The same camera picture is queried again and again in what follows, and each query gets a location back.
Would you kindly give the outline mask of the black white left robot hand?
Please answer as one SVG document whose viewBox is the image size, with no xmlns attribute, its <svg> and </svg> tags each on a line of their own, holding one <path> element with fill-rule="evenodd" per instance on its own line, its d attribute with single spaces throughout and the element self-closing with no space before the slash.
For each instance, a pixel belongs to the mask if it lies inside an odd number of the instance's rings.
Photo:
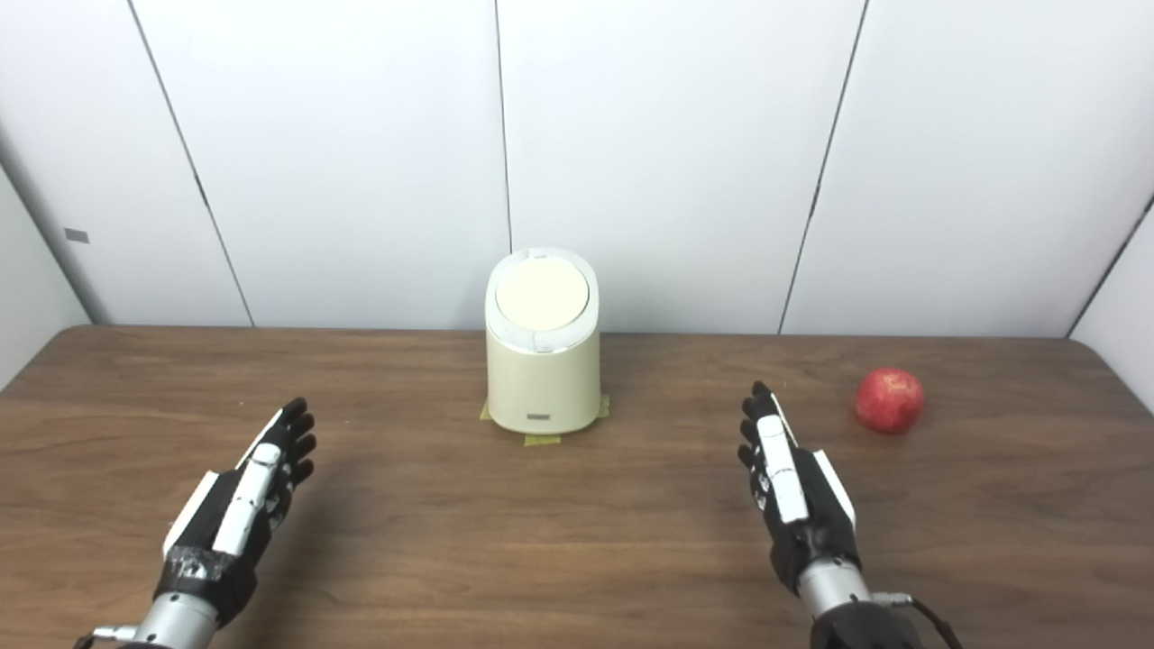
<svg viewBox="0 0 1154 649">
<path fill-rule="evenodd" d="M 257 588 L 257 564 L 308 480 L 317 447 L 304 398 L 288 401 L 252 440 L 233 469 L 207 472 L 162 544 L 155 598 L 192 596 L 226 626 Z"/>
</svg>

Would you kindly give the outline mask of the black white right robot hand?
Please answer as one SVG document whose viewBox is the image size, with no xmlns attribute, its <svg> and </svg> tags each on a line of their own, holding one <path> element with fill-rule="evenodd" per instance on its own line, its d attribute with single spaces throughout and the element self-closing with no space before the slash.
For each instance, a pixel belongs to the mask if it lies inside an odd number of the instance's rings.
<svg viewBox="0 0 1154 649">
<path fill-rule="evenodd" d="M 803 573 L 816 564 L 861 570 L 855 514 L 829 456 L 797 443 L 775 393 L 760 379 L 742 411 L 745 441 L 737 457 L 772 542 L 775 579 L 799 596 Z"/>
</svg>

